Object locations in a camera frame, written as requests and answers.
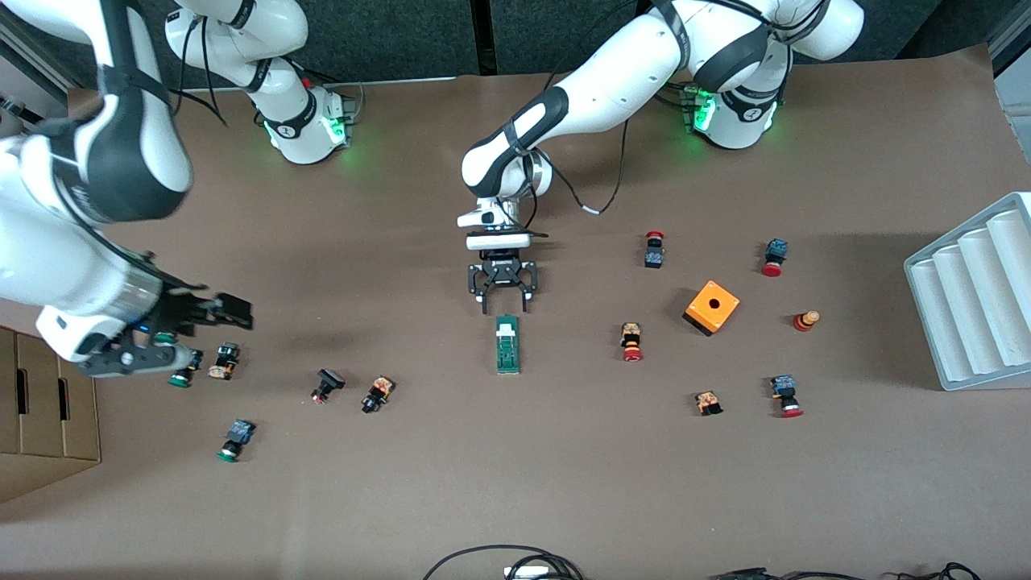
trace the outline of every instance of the green indicator light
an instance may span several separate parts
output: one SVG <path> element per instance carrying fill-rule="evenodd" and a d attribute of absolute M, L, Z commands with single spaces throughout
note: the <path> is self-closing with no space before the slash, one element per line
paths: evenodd
<path fill-rule="evenodd" d="M 695 130 L 707 131 L 708 125 L 712 121 L 712 113 L 716 112 L 716 95 L 708 91 L 698 91 L 698 98 L 704 100 L 695 111 Z"/>
<path fill-rule="evenodd" d="M 323 127 L 326 128 L 326 132 L 329 133 L 329 138 L 333 141 L 333 144 L 340 143 L 347 138 L 347 133 L 342 120 L 326 118 L 323 116 L 322 124 Z"/>
<path fill-rule="evenodd" d="M 272 146 L 279 148 L 279 143 L 275 142 L 275 133 L 272 132 L 272 128 L 268 126 L 268 123 L 262 123 L 265 130 L 268 132 L 268 139 L 272 141 Z"/>

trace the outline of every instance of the brown table surface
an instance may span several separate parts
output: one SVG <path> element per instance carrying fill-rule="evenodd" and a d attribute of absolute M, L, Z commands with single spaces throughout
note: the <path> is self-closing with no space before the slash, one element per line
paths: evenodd
<path fill-rule="evenodd" d="M 1027 578 L 1031 393 L 940 390 L 902 272 L 918 248 L 1031 167 L 983 47 L 933 60 L 799 67 L 755 147 L 688 136 L 676 110 L 633 117 L 624 190 L 601 217 L 557 184 L 526 257 L 540 294 L 520 315 L 523 374 L 497 377 L 494 316 L 465 287 L 455 217 L 474 206 L 468 145 L 541 76 L 368 87 L 355 146 L 287 164 L 220 93 L 224 129 L 179 116 L 196 184 L 172 218 L 110 228 L 168 271 L 255 304 L 237 378 L 189 390 L 152 376 L 98 387 L 104 463 L 0 507 L 0 570 L 18 578 L 421 578 L 437 558 L 528 543 L 598 580 L 700 579 L 765 566 L 874 578 L 947 560 Z M 585 200 L 607 198 L 619 130 L 545 145 Z M 643 233 L 667 263 L 641 265 Z M 758 273 L 772 237 L 785 274 Z M 741 300 L 704 338 L 679 318 L 706 279 Z M 808 335 L 790 316 L 818 309 Z M 5 325 L 31 331 L 28 309 Z M 625 321 L 644 362 L 620 360 Z M 329 405 L 321 368 L 347 380 Z M 777 417 L 790 373 L 805 415 Z M 379 374 L 398 384 L 366 416 Z M 714 389 L 726 412 L 699 417 Z M 242 462 L 215 458 L 236 418 Z M 498 578 L 514 553 L 440 578 Z"/>

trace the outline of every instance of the cardboard box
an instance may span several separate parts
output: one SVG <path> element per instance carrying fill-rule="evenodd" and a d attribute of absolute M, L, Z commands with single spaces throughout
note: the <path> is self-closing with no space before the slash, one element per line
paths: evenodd
<path fill-rule="evenodd" d="M 0 328 L 0 503 L 100 464 L 94 381 Z"/>
<path fill-rule="evenodd" d="M 100 93 L 92 89 L 68 89 L 68 116 L 72 118 L 92 118 L 103 108 L 104 101 Z"/>

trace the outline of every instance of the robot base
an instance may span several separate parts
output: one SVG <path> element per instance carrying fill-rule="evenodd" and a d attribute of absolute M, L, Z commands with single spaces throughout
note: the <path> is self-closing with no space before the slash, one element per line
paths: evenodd
<path fill-rule="evenodd" d="M 712 144 L 724 148 L 746 148 L 759 140 L 773 124 L 776 101 L 766 99 L 744 112 L 742 121 L 737 112 L 723 101 L 722 94 L 707 93 L 700 89 L 680 91 L 680 109 L 688 133 L 704 135 Z"/>
<path fill-rule="evenodd" d="M 322 87 L 309 89 L 315 99 L 318 111 L 299 134 L 289 126 L 273 130 L 265 123 L 272 146 L 284 157 L 298 165 L 310 165 L 329 157 L 333 151 L 351 146 L 357 103 L 351 97 L 332 93 Z"/>

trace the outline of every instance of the green circuit board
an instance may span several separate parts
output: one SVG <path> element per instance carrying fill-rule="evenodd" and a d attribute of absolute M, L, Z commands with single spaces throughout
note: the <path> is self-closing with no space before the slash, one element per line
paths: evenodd
<path fill-rule="evenodd" d="M 519 375 L 519 319 L 499 316 L 494 336 L 498 340 L 498 375 Z"/>

